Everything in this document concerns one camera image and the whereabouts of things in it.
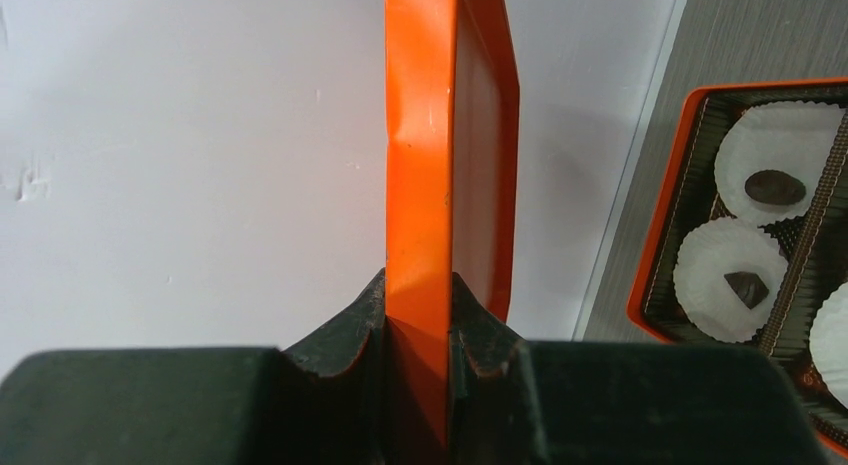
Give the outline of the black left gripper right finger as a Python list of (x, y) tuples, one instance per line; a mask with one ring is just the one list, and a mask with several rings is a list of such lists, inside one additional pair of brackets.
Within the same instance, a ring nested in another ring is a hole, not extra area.
[(452, 278), (455, 464), (823, 464), (788, 379), (729, 345), (534, 341)]

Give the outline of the orange box lid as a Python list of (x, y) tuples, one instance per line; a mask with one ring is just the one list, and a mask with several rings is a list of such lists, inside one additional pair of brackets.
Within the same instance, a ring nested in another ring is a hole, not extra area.
[(448, 460), (455, 280), (508, 315), (519, 80), (505, 0), (385, 0), (387, 437)]

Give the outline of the dark brown triangular chocolate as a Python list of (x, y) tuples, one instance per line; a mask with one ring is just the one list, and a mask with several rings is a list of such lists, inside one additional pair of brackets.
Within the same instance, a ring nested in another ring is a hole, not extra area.
[(761, 277), (748, 271), (726, 273), (723, 278), (741, 303), (749, 310), (758, 307), (770, 293)]

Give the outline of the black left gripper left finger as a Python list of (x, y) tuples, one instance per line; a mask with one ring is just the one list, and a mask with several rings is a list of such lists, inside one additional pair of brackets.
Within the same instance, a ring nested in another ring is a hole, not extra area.
[(385, 276), (275, 347), (53, 350), (1, 385), (5, 464), (381, 464)]

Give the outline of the dark brown oval chocolate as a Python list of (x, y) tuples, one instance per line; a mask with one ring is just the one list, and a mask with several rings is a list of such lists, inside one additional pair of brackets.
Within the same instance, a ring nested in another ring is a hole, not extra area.
[(745, 181), (744, 190), (752, 200), (771, 206), (794, 205), (807, 195), (803, 182), (780, 170), (752, 174)]

